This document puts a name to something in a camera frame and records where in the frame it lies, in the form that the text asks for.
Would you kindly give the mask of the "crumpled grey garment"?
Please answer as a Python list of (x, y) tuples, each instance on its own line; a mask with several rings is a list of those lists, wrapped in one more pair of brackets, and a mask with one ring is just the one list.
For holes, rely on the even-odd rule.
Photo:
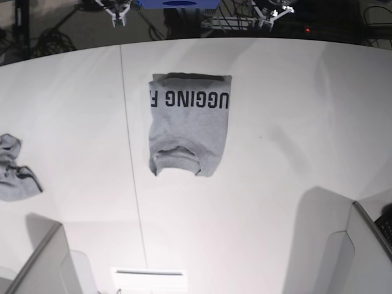
[(21, 141), (10, 135), (1, 135), (1, 201), (17, 202), (39, 195), (43, 188), (27, 166), (19, 166), (17, 158)]

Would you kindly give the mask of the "blue box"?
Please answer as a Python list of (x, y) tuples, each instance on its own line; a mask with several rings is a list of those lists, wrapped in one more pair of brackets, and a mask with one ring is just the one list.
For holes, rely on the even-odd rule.
[(146, 9), (216, 9), (220, 0), (141, 0), (138, 1)]

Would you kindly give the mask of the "grey left partition panel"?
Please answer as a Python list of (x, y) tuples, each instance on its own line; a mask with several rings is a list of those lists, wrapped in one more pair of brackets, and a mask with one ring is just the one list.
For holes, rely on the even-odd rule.
[(1, 293), (98, 293), (86, 254), (69, 247), (54, 222), (18, 273), (1, 268)]

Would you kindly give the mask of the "black keyboard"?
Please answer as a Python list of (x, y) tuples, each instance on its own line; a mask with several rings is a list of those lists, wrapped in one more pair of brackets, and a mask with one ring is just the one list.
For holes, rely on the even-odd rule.
[(391, 246), (392, 243), (392, 230), (391, 230), (391, 214), (384, 214), (375, 221), (376, 226), (386, 239), (387, 243)]

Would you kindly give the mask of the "black power strip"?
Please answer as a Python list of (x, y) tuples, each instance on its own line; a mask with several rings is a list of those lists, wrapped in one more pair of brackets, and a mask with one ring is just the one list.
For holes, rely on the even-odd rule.
[(278, 29), (294, 27), (294, 22), (284, 22), (282, 19), (276, 21), (266, 21), (254, 17), (224, 17), (213, 16), (207, 17), (201, 21), (202, 29), (220, 30), (225, 33), (229, 31), (261, 31), (261, 32), (277, 32)]

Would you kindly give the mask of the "grey partition panel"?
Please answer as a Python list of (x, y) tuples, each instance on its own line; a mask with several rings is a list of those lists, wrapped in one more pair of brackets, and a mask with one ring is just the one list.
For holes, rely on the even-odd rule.
[(1, 293), (98, 293), (86, 254), (69, 247), (54, 222), (18, 273), (1, 268)]
[(283, 293), (391, 293), (391, 256), (358, 203), (298, 211)]

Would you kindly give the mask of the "grey right partition panel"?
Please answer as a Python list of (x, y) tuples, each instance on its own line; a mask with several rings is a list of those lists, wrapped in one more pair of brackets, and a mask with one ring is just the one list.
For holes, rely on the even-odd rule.
[(283, 293), (391, 293), (391, 256), (358, 203), (298, 211)]

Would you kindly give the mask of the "grey T-shirt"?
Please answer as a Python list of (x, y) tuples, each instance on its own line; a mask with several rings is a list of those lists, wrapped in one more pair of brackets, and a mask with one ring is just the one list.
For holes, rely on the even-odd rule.
[(152, 124), (149, 167), (210, 177), (227, 138), (232, 76), (155, 73), (149, 82)]

